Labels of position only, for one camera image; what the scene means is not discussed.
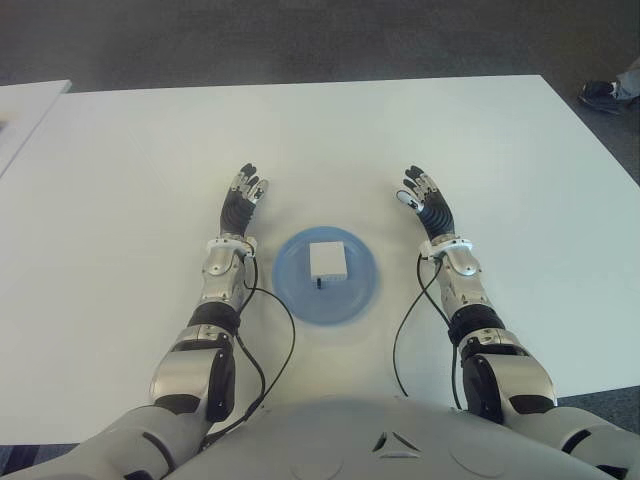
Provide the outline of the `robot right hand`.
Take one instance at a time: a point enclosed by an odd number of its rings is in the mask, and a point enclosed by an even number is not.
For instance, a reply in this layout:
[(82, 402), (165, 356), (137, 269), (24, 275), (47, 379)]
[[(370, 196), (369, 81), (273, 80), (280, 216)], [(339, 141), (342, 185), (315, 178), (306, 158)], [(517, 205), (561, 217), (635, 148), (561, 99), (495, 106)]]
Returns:
[(430, 240), (455, 234), (453, 214), (441, 190), (421, 168), (406, 169), (403, 185), (396, 198), (416, 214)]

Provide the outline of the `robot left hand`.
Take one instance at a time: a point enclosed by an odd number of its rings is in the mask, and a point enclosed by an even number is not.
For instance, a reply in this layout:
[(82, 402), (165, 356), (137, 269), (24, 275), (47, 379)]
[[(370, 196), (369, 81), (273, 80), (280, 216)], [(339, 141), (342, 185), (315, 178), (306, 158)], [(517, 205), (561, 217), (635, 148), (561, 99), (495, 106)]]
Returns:
[(220, 234), (245, 236), (256, 205), (269, 187), (267, 179), (257, 175), (257, 168), (245, 164), (233, 178), (220, 213)]

